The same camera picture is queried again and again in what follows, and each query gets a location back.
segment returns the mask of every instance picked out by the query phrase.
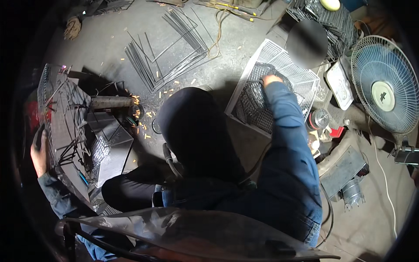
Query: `electric fan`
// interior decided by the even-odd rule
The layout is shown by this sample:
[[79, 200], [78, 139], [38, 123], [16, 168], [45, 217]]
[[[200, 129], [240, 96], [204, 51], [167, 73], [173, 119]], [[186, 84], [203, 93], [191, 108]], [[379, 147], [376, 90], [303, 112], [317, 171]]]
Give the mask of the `electric fan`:
[[390, 40], [367, 36], [355, 46], [352, 80], [370, 116], [393, 133], [406, 134], [419, 119], [419, 86], [405, 54]]

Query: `worker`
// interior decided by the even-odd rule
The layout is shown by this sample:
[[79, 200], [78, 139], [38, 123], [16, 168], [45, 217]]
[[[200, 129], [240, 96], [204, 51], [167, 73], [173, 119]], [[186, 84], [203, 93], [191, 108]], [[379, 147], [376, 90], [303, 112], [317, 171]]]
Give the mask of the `worker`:
[[[317, 167], [307, 146], [303, 114], [296, 96], [281, 78], [264, 76], [263, 83], [274, 118], [272, 146], [262, 161], [257, 188], [252, 190], [239, 186], [246, 173], [212, 95], [188, 87], [164, 102], [157, 120], [169, 148], [184, 168], [184, 179], [163, 191], [164, 206], [242, 214], [315, 246], [322, 208]], [[31, 156], [38, 182], [52, 209], [59, 218], [96, 216], [69, 192], [55, 172], [49, 171], [46, 140], [45, 131], [42, 136], [35, 136]], [[122, 212], [149, 208], [156, 181], [163, 183], [160, 177], [155, 166], [141, 165], [106, 181], [103, 198]], [[102, 231], [92, 228], [88, 233], [115, 246], [132, 246], [125, 236], [121, 239], [114, 232]], [[94, 260], [116, 258], [86, 239], [79, 239]]]

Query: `wire mesh cage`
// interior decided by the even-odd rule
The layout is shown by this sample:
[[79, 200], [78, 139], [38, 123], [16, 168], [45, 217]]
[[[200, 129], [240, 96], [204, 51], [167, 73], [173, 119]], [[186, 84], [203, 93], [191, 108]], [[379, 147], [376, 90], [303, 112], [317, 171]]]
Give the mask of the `wire mesh cage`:
[[281, 77], [296, 95], [304, 119], [310, 112], [320, 79], [313, 71], [295, 65], [285, 49], [265, 39], [247, 63], [225, 113], [270, 137], [273, 117], [260, 81], [268, 74]]

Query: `black pants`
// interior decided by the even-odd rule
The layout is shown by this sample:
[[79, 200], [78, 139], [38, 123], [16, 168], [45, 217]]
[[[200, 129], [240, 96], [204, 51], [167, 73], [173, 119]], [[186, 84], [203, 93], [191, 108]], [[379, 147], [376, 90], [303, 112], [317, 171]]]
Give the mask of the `black pants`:
[[[179, 90], [164, 102], [157, 121], [185, 177], [214, 177], [238, 183], [245, 175], [227, 132], [225, 116], [208, 92], [194, 87]], [[149, 208], [155, 183], [159, 183], [156, 177], [161, 175], [155, 166], [139, 166], [107, 180], [102, 186], [103, 198], [121, 212]]]

